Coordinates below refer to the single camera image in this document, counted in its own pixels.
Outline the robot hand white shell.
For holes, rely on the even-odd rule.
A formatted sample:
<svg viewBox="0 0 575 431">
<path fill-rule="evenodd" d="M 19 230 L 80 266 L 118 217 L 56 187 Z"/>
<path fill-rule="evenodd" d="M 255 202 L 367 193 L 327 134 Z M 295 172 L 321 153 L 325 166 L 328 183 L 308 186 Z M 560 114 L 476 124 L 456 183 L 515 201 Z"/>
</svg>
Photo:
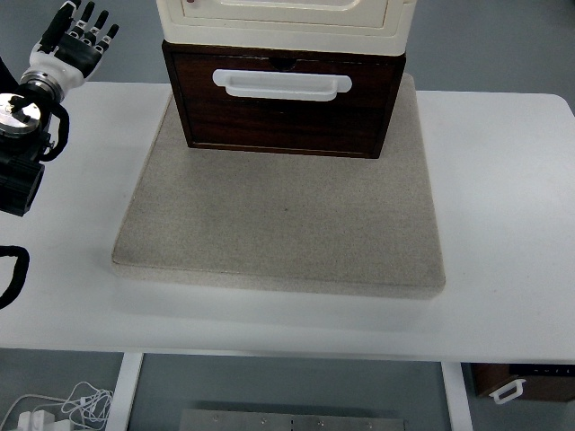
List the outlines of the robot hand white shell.
<svg viewBox="0 0 575 431">
<path fill-rule="evenodd" d="M 93 18 L 94 8 L 93 1 L 65 1 L 32 48 L 26 73 L 48 77 L 64 92 L 89 80 L 119 30 L 113 24 L 103 32 L 109 12 Z"/>
</svg>

